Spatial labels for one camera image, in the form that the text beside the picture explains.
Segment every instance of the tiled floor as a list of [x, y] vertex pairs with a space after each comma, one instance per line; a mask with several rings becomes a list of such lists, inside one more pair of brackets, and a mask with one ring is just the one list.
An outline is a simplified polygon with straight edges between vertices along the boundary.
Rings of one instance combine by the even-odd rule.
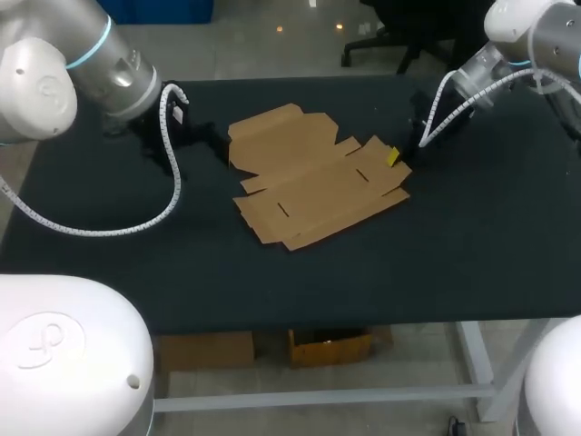
[[[336, 25], [342, 24], [339, 30]], [[339, 74], [392, 74], [403, 49], [367, 50], [340, 67], [345, 43], [371, 36], [380, 24], [357, 0], [216, 0], [211, 25], [125, 26], [122, 31], [176, 80]], [[441, 74], [443, 65], [422, 55], [409, 74]], [[0, 149], [0, 173], [19, 187], [34, 144]], [[0, 235], [10, 205], [0, 199]], [[484, 322], [484, 337], [495, 366], [511, 349], [522, 322]], [[284, 350], [259, 359], [255, 368], [175, 373], [171, 395], [406, 386], [462, 382], [465, 370], [449, 326], [394, 327], [395, 347], [357, 365], [290, 370]], [[277, 342], [266, 335], [264, 347]], [[498, 424], [477, 423], [471, 401], [423, 401], [175, 413], [157, 422], [160, 436], [212, 435], [401, 435], [443, 436], [447, 418], [469, 420], [473, 436], [508, 436], [511, 416]]]

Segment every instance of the black tablecloth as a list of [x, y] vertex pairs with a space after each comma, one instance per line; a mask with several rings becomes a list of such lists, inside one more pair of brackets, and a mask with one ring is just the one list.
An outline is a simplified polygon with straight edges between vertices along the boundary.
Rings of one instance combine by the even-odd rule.
[[[415, 84], [344, 77], [184, 84], [192, 116], [228, 124], [286, 103], [326, 112], [339, 139], [401, 144]], [[105, 139], [81, 103], [41, 144], [22, 190], [37, 212], [91, 229], [141, 223], [172, 180], [135, 138]], [[581, 312], [581, 166], [542, 98], [516, 90], [421, 165], [410, 200], [289, 253], [262, 245], [231, 200], [241, 175], [202, 145], [178, 153], [178, 209], [112, 239], [65, 236], [14, 213], [4, 273], [70, 274], [125, 295], [153, 333], [568, 316]]]

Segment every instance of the flattened cardboard box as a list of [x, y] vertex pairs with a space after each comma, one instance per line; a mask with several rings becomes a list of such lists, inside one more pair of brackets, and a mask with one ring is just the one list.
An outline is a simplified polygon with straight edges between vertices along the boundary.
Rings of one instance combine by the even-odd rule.
[[390, 147], [375, 136], [335, 144], [337, 131], [296, 104], [230, 126], [230, 162], [256, 174], [234, 202], [261, 242], [296, 250], [409, 198], [399, 186], [411, 170], [387, 165]]

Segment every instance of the white spiral cable wrap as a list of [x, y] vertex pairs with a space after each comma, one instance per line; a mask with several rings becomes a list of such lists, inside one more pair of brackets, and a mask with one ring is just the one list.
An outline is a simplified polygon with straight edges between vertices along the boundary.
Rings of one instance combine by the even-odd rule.
[[102, 238], [106, 236], [121, 236], [123, 234], [137, 233], [140, 232], [141, 230], [145, 230], [156, 225], [172, 212], [173, 208], [178, 203], [178, 199], [180, 198], [180, 192], [182, 191], [182, 179], [180, 177], [180, 168], [178, 167], [175, 155], [173, 154], [172, 143], [170, 141], [170, 135], [167, 131], [167, 122], [166, 122], [167, 99], [171, 91], [174, 91], [175, 94], [183, 103], [188, 104], [189, 102], [185, 95], [185, 92], [177, 84], [167, 84], [162, 90], [159, 108], [160, 129], [162, 132], [163, 147], [165, 148], [165, 152], [167, 153], [167, 157], [170, 161], [170, 166], [172, 168], [173, 195], [172, 199], [165, 207], [165, 209], [163, 209], [163, 211], [159, 215], [152, 218], [148, 222], [119, 230], [96, 231], [96, 230], [74, 229], [73, 227], [67, 227], [61, 224], [53, 223], [47, 218], [44, 218], [39, 213], [33, 211], [25, 202], [23, 202], [20, 199], [20, 197], [18, 197], [18, 195], [12, 190], [12, 188], [8, 186], [8, 183], [6, 183], [6, 181], [4, 180], [4, 178], [2, 178], [1, 175], [0, 175], [0, 190], [2, 190], [2, 192], [10, 199], [10, 201], [24, 214], [26, 214], [26, 216], [32, 218], [33, 220], [43, 225], [44, 227], [48, 227], [49, 229], [55, 230], [60, 233], [71, 234], [74, 236]]
[[[571, 84], [569, 84], [569, 82], [566, 79], [564, 79], [560, 75], [555, 74], [555, 73], [552, 73], [552, 72], [550, 72], [548, 70], [544, 70], [544, 69], [538, 69], [538, 70], [536, 70], [534, 68], [527, 68], [525, 70], [520, 70], [520, 71], [517, 71], [517, 72], [515, 72], [513, 74], [509, 74], [506, 77], [503, 77], [502, 79], [494, 82], [490, 86], [487, 86], [482, 91], [480, 91], [478, 94], [472, 95], [470, 98], [467, 99], [466, 102], [464, 102], [463, 104], [461, 104], [450, 115], [448, 115], [444, 119], [444, 121], [442, 121], [440, 123], [440, 125], [434, 129], [434, 131], [432, 133], [427, 134], [427, 133], [429, 133], [429, 127], [431, 127], [431, 124], [426, 124], [426, 128], [424, 129], [424, 135], [422, 136], [422, 140], [419, 142], [419, 147], [420, 148], [423, 148], [426, 145], [428, 145], [458, 115], [462, 114], [466, 109], [468, 109], [472, 104], [474, 104], [475, 102], [477, 102], [479, 99], [481, 99], [482, 97], [484, 97], [486, 94], [491, 93], [492, 91], [496, 90], [500, 86], [503, 86], [505, 84], [509, 84], [510, 82], [518, 79], [519, 77], [523, 77], [525, 75], [532, 75], [532, 74], [540, 74], [541, 76], [548, 77], [549, 79], [551, 79], [554, 82], [558, 83], [565, 91], [567, 91], [569, 94], [571, 94], [571, 96], [573, 98], [575, 98], [575, 100], [579, 104], [581, 104], [581, 94], [579, 94], [575, 90], [575, 88], [573, 86], [571, 86]], [[434, 105], [432, 105], [432, 109], [433, 109], [433, 112], [435, 113], [436, 112], [436, 109], [434, 108]]]
[[434, 116], [436, 116], [436, 109], [438, 109], [439, 99], [441, 98], [442, 93], [444, 92], [444, 87], [446, 87], [446, 83], [448, 82], [450, 77], [452, 77], [452, 75], [454, 75], [455, 72], [456, 72], [456, 70], [452, 70], [452, 71], [448, 72], [444, 76], [442, 81], [439, 83], [438, 90], [436, 91], [436, 96], [434, 97], [434, 102], [432, 103], [432, 107], [429, 109], [428, 122], [426, 123], [426, 128], [424, 129], [424, 134], [421, 135], [421, 139], [419, 140], [420, 142], [422, 142], [424, 139], [426, 139], [428, 137], [429, 129], [432, 127], [432, 123], [434, 122]]

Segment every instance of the cardboard box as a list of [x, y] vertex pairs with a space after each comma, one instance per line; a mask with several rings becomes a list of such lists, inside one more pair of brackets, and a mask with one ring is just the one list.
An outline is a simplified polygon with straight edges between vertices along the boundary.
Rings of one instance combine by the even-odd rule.
[[289, 330], [289, 349], [296, 368], [360, 362], [369, 356], [371, 334], [367, 329]]
[[295, 104], [230, 126], [230, 162], [256, 174], [234, 202], [261, 242], [295, 250], [409, 198], [399, 186], [411, 170], [387, 165], [390, 147], [375, 136], [335, 144], [337, 131]]
[[156, 363], [161, 373], [201, 368], [239, 368], [254, 363], [251, 332], [159, 336]]

